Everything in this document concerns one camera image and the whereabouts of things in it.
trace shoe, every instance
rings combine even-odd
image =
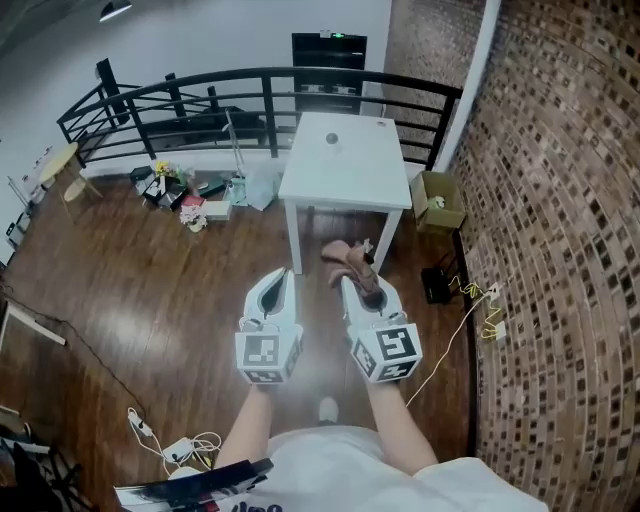
[[[326,424],[333,423],[334,425],[338,423],[338,404],[336,401],[330,396],[326,396],[320,402],[320,406],[318,407],[318,423]]]

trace box on floor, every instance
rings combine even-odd
[[[418,231],[429,226],[457,229],[466,217],[456,181],[449,175],[423,171],[410,184]],[[444,198],[444,208],[429,206],[429,199]]]

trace wooden stool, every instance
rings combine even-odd
[[[62,201],[62,206],[64,206],[69,219],[71,219],[71,222],[73,222],[74,224],[75,220],[71,215],[71,212],[69,211],[67,203],[76,199],[85,190],[85,188],[89,189],[99,198],[102,198],[102,194],[98,192],[98,190],[91,184],[88,179],[80,174],[80,168],[77,165],[77,161],[74,161],[73,159],[77,150],[78,143],[72,142],[71,144],[58,151],[58,153],[56,153],[51,158],[51,160],[47,162],[44,169],[42,170],[42,174],[40,175],[40,183],[46,183],[51,179],[54,180],[52,186],[56,187],[58,196]],[[69,174],[73,178],[73,182],[71,183],[71,185],[69,185],[64,194],[62,193],[60,183],[56,179],[62,171],[66,171],[67,174]]]

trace yellow cable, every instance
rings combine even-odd
[[[462,288],[462,283],[460,282],[460,278],[457,275],[453,276],[453,279],[449,283],[449,286],[451,286],[455,281],[458,281],[460,291],[465,295],[469,295],[469,297],[471,297],[472,299],[475,299],[478,294],[485,295],[485,292],[482,291],[482,288],[480,288],[477,283],[469,283],[467,286]],[[491,329],[485,327],[482,330],[482,333],[480,333],[480,337],[483,340],[495,339],[498,335],[498,329],[496,325],[490,322],[490,320],[498,313],[500,313],[502,311],[502,308],[495,307],[493,304],[489,303],[489,309],[491,310],[491,314],[485,319],[484,323],[491,326]]]

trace plastic bag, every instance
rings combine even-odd
[[[247,203],[256,210],[264,210],[278,195],[280,181],[284,174],[284,163],[278,160],[265,160],[257,166],[247,166],[246,192]]]

